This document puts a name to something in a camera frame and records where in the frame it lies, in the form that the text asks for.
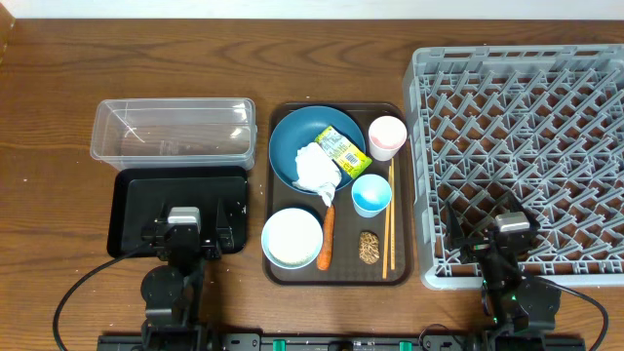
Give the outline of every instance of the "blue cup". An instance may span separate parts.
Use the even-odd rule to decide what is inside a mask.
[[[392,189],[382,176],[362,175],[353,183],[351,199],[358,215],[371,218],[390,204]]]

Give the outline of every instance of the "white bowl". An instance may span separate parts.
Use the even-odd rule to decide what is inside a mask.
[[[273,214],[262,228],[262,250],[276,266],[297,269],[310,264],[321,252],[323,228],[318,219],[302,209]]]

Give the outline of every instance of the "pink cup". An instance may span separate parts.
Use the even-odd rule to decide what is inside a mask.
[[[408,139],[408,129],[403,122],[392,116],[382,116],[370,124],[370,156],[377,161],[388,161]]]

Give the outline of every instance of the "plastic storage bin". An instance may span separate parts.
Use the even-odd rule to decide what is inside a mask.
[[[445,247],[449,201],[481,235],[513,191],[539,221],[520,267],[566,286],[624,285],[624,46],[422,48],[403,91],[420,277],[476,289]]]
[[[254,102],[248,98],[105,100],[91,156],[127,168],[254,166]]]

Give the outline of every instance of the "chopsticks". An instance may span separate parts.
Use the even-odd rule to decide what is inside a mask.
[[[396,267],[396,248],[395,248],[395,223],[394,223],[394,158],[390,164],[390,186],[392,188],[392,201],[390,202],[390,269]]]
[[[392,165],[388,168],[388,180],[392,176]],[[390,202],[390,206],[386,208],[386,229],[383,235],[383,271],[381,273],[381,278],[388,278],[388,239],[390,234],[390,207],[392,206],[392,202]]]
[[[388,168],[388,182],[392,189],[392,200],[390,205],[386,208],[386,226],[383,236],[383,271],[381,277],[383,279],[388,278],[388,240],[390,241],[390,269],[396,268],[396,240],[395,240],[395,225],[394,225],[394,158]]]

